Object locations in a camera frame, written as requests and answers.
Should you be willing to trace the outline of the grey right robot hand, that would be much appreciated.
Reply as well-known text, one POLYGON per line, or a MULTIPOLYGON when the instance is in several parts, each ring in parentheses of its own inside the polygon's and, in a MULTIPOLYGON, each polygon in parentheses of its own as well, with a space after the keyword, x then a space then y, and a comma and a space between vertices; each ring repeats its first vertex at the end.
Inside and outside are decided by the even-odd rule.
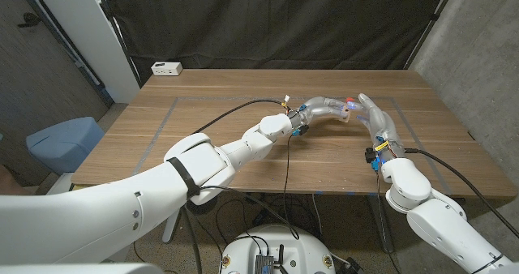
POLYGON ((360 93, 358 102, 348 99, 346 103, 349 109, 364 113, 364 116, 358 115, 357 119, 370 134, 372 148, 368 148, 365 155, 374 171, 383 173, 383 165, 388 161, 405 156, 404 144, 397 133, 393 119, 369 96, 360 93))

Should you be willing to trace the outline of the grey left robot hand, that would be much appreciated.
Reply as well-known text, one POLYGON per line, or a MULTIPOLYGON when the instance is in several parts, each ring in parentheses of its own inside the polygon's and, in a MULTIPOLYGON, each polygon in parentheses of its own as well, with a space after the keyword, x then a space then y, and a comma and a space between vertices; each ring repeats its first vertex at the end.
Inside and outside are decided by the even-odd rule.
POLYGON ((350 110, 345 102, 322 96, 313 97, 287 113, 293 129, 292 135, 305 134, 314 118, 327 115, 337 117, 343 122, 350 120, 350 110))

